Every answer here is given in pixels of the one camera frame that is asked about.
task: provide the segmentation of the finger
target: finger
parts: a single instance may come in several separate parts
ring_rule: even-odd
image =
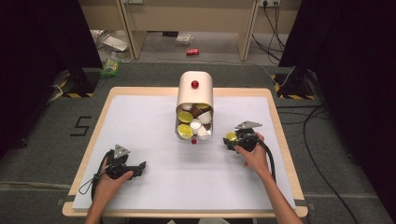
[[[119,180],[121,183],[125,182],[127,179],[131,178],[131,176],[134,174],[133,171],[128,171],[127,173],[123,174],[120,176],[117,180]]]
[[[244,148],[240,147],[240,146],[234,146],[233,149],[235,149],[236,152],[238,152],[239,154],[245,156],[246,153],[248,153]]]
[[[264,136],[262,136],[260,133],[256,133],[257,136],[259,137],[260,140],[264,141]]]

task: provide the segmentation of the hand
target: hand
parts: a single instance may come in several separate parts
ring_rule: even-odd
[[[264,141],[264,137],[260,133],[256,133],[260,140]],[[270,174],[265,149],[258,143],[251,152],[246,151],[240,146],[233,147],[235,151],[245,158],[244,167],[250,166],[258,175]]]
[[[107,164],[107,158],[105,159],[102,170],[105,169]],[[105,210],[106,205],[113,199],[121,185],[134,174],[133,171],[129,171],[118,179],[110,178],[106,173],[102,174],[96,185],[95,194],[93,195],[92,204],[88,210],[86,218],[86,224],[99,223],[100,217]]]

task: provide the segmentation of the yellow black warning tape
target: yellow black warning tape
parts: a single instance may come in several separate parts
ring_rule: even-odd
[[[93,93],[64,92],[64,96],[65,97],[70,97],[70,98],[93,97]]]
[[[315,96],[313,96],[309,90],[308,86],[305,86],[304,88],[300,88],[296,92],[290,92],[290,90],[285,90],[286,88],[282,88],[282,86],[279,86],[284,83],[283,80],[285,80],[286,75],[271,75],[273,81],[275,82],[275,91],[276,95],[279,98],[283,99],[292,99],[292,100],[315,100]]]
[[[61,83],[60,88],[62,89],[67,81],[69,80],[69,75],[66,79]],[[64,92],[63,97],[70,97],[70,98],[80,98],[80,97],[93,97],[93,92]]]

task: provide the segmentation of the floor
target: floor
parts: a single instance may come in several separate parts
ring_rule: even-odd
[[[139,59],[131,60],[128,63],[133,66],[134,64],[138,66],[142,63],[194,63],[196,65],[191,66],[193,68],[199,68],[200,64],[247,64],[252,65],[246,68],[249,69],[252,78],[255,78],[255,74],[261,77],[268,77],[274,71],[289,70],[289,68],[276,67],[276,60],[271,60],[254,41],[250,44],[247,60],[241,62],[234,34],[181,33],[189,34],[193,37],[191,45],[187,48],[176,46],[176,39],[163,36],[162,32],[148,33],[146,44]],[[264,46],[268,46],[272,36],[257,34],[255,37]],[[281,35],[280,38],[286,44],[288,37]],[[273,41],[271,48],[279,49],[279,45]],[[199,56],[186,56],[186,49],[199,49],[200,54]],[[99,49],[99,54],[102,61],[105,62],[111,57],[111,48],[101,48]],[[281,52],[274,51],[274,54],[276,57],[281,57]],[[171,69],[169,65],[161,66]],[[252,80],[250,80],[251,84],[249,85],[252,87],[259,85]],[[266,83],[264,87],[273,88],[273,83]],[[105,89],[106,83],[99,83],[98,88]],[[61,99],[59,102],[59,105],[68,106],[65,99]],[[79,104],[82,112],[68,108],[68,114],[91,113],[89,111],[92,108],[101,107],[101,105],[93,101],[80,101],[74,104]],[[348,157],[347,147],[343,142],[343,138],[338,134],[335,124],[331,121],[331,115],[327,113],[326,109],[321,108],[315,118],[306,123],[305,127],[304,121],[307,115],[315,105],[319,104],[320,100],[318,99],[315,101],[276,99],[278,114],[310,210],[309,216],[303,218],[304,223],[355,223],[351,214],[357,218],[359,223],[392,223],[361,168],[353,161],[353,158]],[[43,115],[40,123],[37,124],[35,131],[33,131],[32,136],[37,136],[37,138],[32,139],[31,147],[34,147],[36,142],[36,147],[47,148],[47,152],[51,151],[51,146],[42,146],[40,141],[42,143],[46,137],[59,132],[63,128],[67,128],[65,127],[67,122],[62,123],[63,118],[61,118],[61,112],[64,107],[58,108],[54,106]],[[57,119],[60,122],[53,123],[53,120]],[[43,130],[41,126],[46,122],[54,125],[50,125],[49,128]],[[51,136],[51,138],[53,138],[51,141],[56,144],[55,146],[65,148],[88,144],[87,139],[77,140],[76,138],[76,141],[64,141],[64,137],[61,136]],[[23,157],[29,158],[28,153],[23,150],[12,151],[5,157],[5,160],[0,162],[0,223],[83,223],[81,218],[63,217],[62,202],[56,205],[59,202],[58,200],[62,199],[68,192],[70,187],[68,184],[51,185],[50,187],[45,185],[36,186],[39,190],[36,190],[35,187],[26,188],[24,184],[34,180],[33,175],[50,176],[47,174],[52,169],[56,169],[52,168],[54,160],[59,160],[60,157],[70,157],[65,158],[65,161],[62,162],[78,159],[82,157],[84,151],[79,151],[73,155],[69,155],[64,151],[55,151],[51,155],[46,153],[42,155],[42,157],[45,157],[45,160],[43,159],[45,162],[35,163],[35,168],[43,168],[40,173],[34,174],[29,173],[29,164],[19,159]],[[11,169],[12,166],[21,167],[23,172],[14,173],[15,171]],[[59,171],[58,175],[52,174],[53,176],[51,178],[47,177],[47,179],[50,183],[63,183],[61,180],[72,180],[74,178],[70,174],[67,173],[67,176],[64,176],[65,174]],[[18,184],[21,185],[17,186],[16,183],[9,183],[11,179],[14,180],[15,178],[19,179],[20,183]],[[326,181],[331,184],[335,191],[329,187]],[[20,213],[24,216],[11,215]],[[41,222],[35,222],[35,216],[40,216],[37,220],[41,220]],[[106,223],[121,223],[122,221],[121,219],[106,219]],[[276,223],[273,219],[263,218],[259,218],[255,222],[258,224]]]

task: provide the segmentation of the game controller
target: game controller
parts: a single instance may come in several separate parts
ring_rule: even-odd
[[[262,125],[256,122],[242,122],[235,126],[235,129],[238,129],[237,131],[227,133],[226,137],[223,138],[223,142],[229,150],[235,150],[233,149],[234,146],[240,146],[246,151],[252,151],[258,141],[260,141],[253,128],[260,126]]]
[[[253,130],[253,128],[260,126],[262,126],[262,124],[260,123],[244,121],[235,126],[235,129],[237,129],[237,131],[227,133],[226,136],[223,138],[223,142],[229,150],[233,151],[235,151],[235,149],[233,148],[235,146],[240,146],[248,152],[253,151],[257,144],[262,146],[268,155],[268,159],[271,165],[271,175],[276,182],[276,170],[272,152],[270,148],[265,145],[265,143],[259,138],[259,136],[257,136],[256,132],[254,132]]]
[[[127,166],[125,162],[128,160],[128,154],[131,151],[125,147],[116,145],[116,149],[110,149],[107,155],[106,174],[112,178],[117,179],[128,171],[133,171],[134,174],[129,178],[141,176],[143,170],[146,168],[146,162],[143,161],[138,166]]]

